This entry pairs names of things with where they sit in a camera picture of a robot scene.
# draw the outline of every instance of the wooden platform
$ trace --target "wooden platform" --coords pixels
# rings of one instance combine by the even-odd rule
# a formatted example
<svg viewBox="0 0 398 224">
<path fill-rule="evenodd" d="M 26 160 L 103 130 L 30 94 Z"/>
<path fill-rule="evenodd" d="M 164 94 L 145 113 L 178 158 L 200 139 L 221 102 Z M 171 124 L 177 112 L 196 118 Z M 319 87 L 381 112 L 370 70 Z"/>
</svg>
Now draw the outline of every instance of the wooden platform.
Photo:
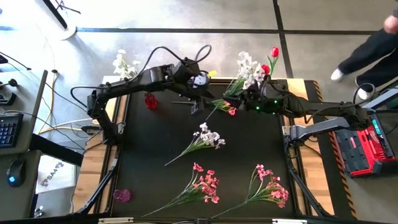
<svg viewBox="0 0 398 224">
<path fill-rule="evenodd" d="M 305 89 L 304 80 L 298 78 L 287 79 L 287 83 L 289 85 L 289 90 L 292 93 L 294 93 L 297 96 L 307 98 L 307 92 Z M 109 101 L 106 107 L 106 111 L 108 112 L 110 118 L 112 118 L 113 116 L 115 102 L 116 102 L 115 99 Z M 121 98 L 121 103 L 119 105 L 118 110 L 124 111 L 126 103 L 127 103 L 127 97 L 124 96 Z M 124 121 L 123 115 L 124 113 L 122 112 L 118 113 L 117 122 Z M 304 119 L 303 118 L 295 119 L 295 124 L 300 124 L 305 126 Z M 87 147 L 95 145 L 100 141 L 102 141 L 102 135 L 99 134 L 97 137 L 95 137 L 88 143 Z M 307 141 L 306 145 L 316 149 L 319 152 L 319 147 L 316 142 Z M 80 175 L 78 178 L 78 182 L 76 184 L 75 195 L 73 197 L 73 204 L 75 211 L 77 211 L 79 208 L 81 208 L 84 205 L 84 203 L 89 199 L 91 194 L 94 192 L 95 188 L 98 186 L 98 183 L 100 182 L 101 169 L 105 157 L 105 149 L 106 147 L 104 145 L 100 145 L 90 149 L 90 151 L 88 151 L 84 156 L 83 163 L 81 165 Z M 111 151 L 111 158 L 114 157 L 115 151 L 116 147 L 113 147 Z M 330 214 L 334 214 L 321 157 L 307 147 L 301 147 L 300 152 L 302 155 L 302 162 L 303 162 L 304 173 L 308 188 L 311 190 L 312 194 L 314 194 L 315 198 L 320 202 L 323 208 Z M 305 214 L 303 194 L 297 185 L 296 189 L 298 195 L 299 208 L 302 211 L 302 213 Z M 109 194 L 109 188 L 107 186 L 104 190 L 103 198 L 101 200 L 101 207 L 99 210 L 100 212 L 103 212 L 105 210 L 108 194 Z"/>
</svg>

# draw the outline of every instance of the computer mouse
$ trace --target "computer mouse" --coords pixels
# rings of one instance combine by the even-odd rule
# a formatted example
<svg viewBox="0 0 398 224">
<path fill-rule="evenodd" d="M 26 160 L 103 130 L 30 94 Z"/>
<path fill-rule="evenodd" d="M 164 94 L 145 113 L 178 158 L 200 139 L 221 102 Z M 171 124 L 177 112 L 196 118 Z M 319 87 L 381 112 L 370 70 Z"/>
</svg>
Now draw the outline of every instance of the computer mouse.
<svg viewBox="0 0 398 224">
<path fill-rule="evenodd" d="M 7 182 L 11 187 L 19 187 L 25 181 L 25 159 L 17 158 L 7 170 Z"/>
</svg>

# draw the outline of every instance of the shoe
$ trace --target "shoe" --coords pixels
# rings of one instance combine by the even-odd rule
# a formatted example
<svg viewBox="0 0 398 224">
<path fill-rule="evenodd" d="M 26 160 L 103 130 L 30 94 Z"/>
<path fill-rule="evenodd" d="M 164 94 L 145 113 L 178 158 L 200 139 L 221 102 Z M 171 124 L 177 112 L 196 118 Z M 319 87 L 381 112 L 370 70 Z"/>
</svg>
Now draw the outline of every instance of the shoe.
<svg viewBox="0 0 398 224">
<path fill-rule="evenodd" d="M 336 69 L 332 74 L 330 79 L 333 81 L 339 81 L 343 77 L 344 73 L 340 71 L 340 69 Z"/>
<path fill-rule="evenodd" d="M 369 97 L 369 93 L 366 92 L 363 89 L 359 89 L 358 90 L 358 96 L 362 99 L 362 100 L 366 100 Z"/>
</svg>

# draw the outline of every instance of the yellow tag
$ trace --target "yellow tag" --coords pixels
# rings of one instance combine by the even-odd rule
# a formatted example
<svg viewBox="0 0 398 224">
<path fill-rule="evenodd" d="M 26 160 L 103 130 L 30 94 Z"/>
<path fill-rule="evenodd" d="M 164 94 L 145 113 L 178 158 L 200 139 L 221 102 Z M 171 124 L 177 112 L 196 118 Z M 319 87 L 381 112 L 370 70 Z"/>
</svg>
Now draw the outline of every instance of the yellow tag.
<svg viewBox="0 0 398 224">
<path fill-rule="evenodd" d="M 210 71 L 209 72 L 209 77 L 212 77 L 213 75 L 217 75 L 217 72 L 216 71 Z"/>
</svg>

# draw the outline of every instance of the concrete floor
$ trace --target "concrete floor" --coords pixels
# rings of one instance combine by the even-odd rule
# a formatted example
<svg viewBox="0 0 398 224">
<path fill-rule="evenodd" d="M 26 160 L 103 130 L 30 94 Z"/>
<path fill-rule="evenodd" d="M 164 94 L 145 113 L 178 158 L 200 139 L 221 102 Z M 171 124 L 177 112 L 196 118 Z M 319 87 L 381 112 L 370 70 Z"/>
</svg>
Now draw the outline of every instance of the concrete floor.
<svg viewBox="0 0 398 224">
<path fill-rule="evenodd" d="M 19 4 L 22 1 L 0 2 L 5 3 L 0 4 L 3 9 L 0 28 L 18 28 L 18 31 L 0 29 L 1 51 L 33 69 L 56 68 L 60 76 L 55 89 L 67 97 L 72 86 L 97 85 L 104 75 L 112 75 L 112 61 L 118 49 L 127 51 L 129 61 L 144 62 L 151 50 L 159 45 L 169 47 L 181 57 L 193 57 L 202 45 L 211 44 L 213 51 L 200 64 L 201 68 L 217 70 L 219 77 L 232 77 L 236 73 L 240 51 L 245 50 L 254 59 L 265 62 L 269 49 L 281 45 L 276 32 L 255 34 L 255 31 L 248 30 L 247 34 L 237 34 L 225 30 L 278 30 L 272 0 L 117 0 L 112 5 L 94 0 L 67 0 L 67 6 L 80 10 L 81 15 L 74 12 L 63 15 L 79 28 L 137 28 L 138 32 L 78 32 L 66 41 L 48 42 L 34 20 L 23 19 L 22 16 L 29 15 L 29 11 L 21 10 Z M 378 30 L 383 20 L 396 8 L 396 2 L 392 0 L 277 2 L 285 30 Z M 217 30 L 208 33 L 168 33 L 167 30 L 148 33 L 140 28 Z M 330 81 L 330 75 L 368 35 L 337 34 L 286 34 L 292 75 L 294 78 L 318 81 L 325 101 L 351 101 L 356 89 L 354 78 L 363 70 L 340 83 Z M 158 51 L 149 66 L 175 62 L 167 52 Z M 1 69 L 13 68 L 2 65 Z M 283 56 L 274 75 L 277 78 L 287 77 Z M 84 99 L 88 93 L 82 90 L 80 98 Z M 78 108 L 70 107 L 72 110 L 66 112 L 64 105 L 65 101 L 55 98 L 54 114 L 58 123 L 87 118 Z M 42 106 L 41 114 L 46 116 L 46 112 L 45 106 Z M 65 139 L 55 134 L 53 140 Z M 398 223 L 397 176 L 349 180 L 349 186 L 359 219 Z M 40 205 L 44 205 L 49 215 L 64 215 L 69 211 L 72 192 L 68 189 L 42 194 Z"/>
</svg>

